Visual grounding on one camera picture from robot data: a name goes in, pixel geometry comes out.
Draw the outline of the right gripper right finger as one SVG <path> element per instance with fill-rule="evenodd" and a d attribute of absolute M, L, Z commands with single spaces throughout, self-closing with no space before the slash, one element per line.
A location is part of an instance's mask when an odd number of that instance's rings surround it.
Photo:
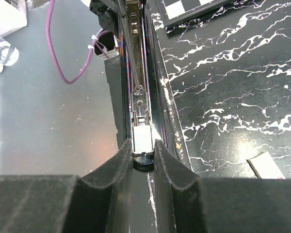
<path fill-rule="evenodd" d="M 154 182 L 159 233 L 207 232 L 198 178 L 161 140 L 155 141 Z"/>

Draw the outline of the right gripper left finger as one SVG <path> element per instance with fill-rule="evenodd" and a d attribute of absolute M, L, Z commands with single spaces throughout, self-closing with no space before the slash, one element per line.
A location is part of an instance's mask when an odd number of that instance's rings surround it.
<path fill-rule="evenodd" d="M 111 159 L 77 180 L 63 232 L 129 232 L 132 172 L 128 139 Z"/>

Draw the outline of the silver staple strip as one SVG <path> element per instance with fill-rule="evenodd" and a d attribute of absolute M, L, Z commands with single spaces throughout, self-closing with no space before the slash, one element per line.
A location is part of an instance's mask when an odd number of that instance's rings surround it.
<path fill-rule="evenodd" d="M 151 127 L 141 125 L 133 127 L 134 153 L 150 153 L 153 151 Z"/>

